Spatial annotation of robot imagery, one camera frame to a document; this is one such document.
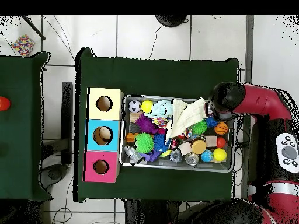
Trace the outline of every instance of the green cloth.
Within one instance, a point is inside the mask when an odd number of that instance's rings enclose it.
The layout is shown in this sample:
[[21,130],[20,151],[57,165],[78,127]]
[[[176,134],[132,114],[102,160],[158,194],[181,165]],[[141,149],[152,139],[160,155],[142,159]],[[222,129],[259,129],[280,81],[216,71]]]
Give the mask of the green cloth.
[[75,140],[79,141],[78,159],[81,161],[78,163],[79,200],[127,198],[200,201],[231,198],[232,172],[121,166],[115,183],[91,183],[82,182],[82,161],[87,87],[121,89],[124,94],[207,99],[216,84],[223,81],[236,82],[239,66],[237,59],[217,62],[97,58],[93,57],[89,48],[83,48],[77,58],[81,62],[81,74],[77,72],[77,79],[81,77],[79,140]]
[[39,184],[41,159],[41,68],[47,52],[30,58],[0,57],[0,198],[48,200]]

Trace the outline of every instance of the wooden block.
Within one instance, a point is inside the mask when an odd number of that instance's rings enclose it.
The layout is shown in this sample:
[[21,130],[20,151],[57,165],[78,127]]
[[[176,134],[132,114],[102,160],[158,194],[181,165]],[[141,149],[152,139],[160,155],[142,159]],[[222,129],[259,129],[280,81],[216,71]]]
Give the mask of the wooden block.
[[143,112],[140,111],[138,113],[130,113],[130,122],[131,123],[136,123],[136,120],[139,118],[139,116],[142,114]]
[[187,155],[192,152],[190,143],[188,143],[188,142],[182,143],[179,146],[179,149],[180,149],[180,152],[182,153],[182,155]]
[[207,147],[217,147],[217,137],[216,136],[206,136]]
[[120,89],[89,88],[88,118],[120,120],[123,93]]
[[118,152],[87,151],[85,182],[115,183],[118,175]]
[[87,151],[118,151],[120,121],[88,120]]

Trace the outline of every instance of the orange basketball toy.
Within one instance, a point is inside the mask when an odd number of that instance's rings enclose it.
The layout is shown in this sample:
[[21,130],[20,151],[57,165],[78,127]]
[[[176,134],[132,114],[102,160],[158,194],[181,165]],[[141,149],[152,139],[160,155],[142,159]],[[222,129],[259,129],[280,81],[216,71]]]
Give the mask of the orange basketball toy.
[[218,135],[224,135],[227,133],[228,127],[226,123],[220,122],[215,126],[214,130]]

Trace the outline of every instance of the red ball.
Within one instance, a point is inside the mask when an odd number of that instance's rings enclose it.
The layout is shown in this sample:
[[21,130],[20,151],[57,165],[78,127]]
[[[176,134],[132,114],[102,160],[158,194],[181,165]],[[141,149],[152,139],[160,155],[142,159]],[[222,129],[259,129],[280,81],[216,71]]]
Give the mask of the red ball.
[[9,99],[0,96],[0,111],[5,111],[11,106]]
[[217,137],[217,147],[218,148],[223,148],[226,143],[227,142],[223,137],[221,137],[221,136]]

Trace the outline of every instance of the blue ball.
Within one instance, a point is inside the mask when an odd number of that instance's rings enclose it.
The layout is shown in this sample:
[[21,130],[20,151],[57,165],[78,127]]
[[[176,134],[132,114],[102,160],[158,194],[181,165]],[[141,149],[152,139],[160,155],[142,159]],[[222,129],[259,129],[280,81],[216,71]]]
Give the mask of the blue ball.
[[203,162],[210,162],[213,159],[212,151],[206,149],[200,156]]

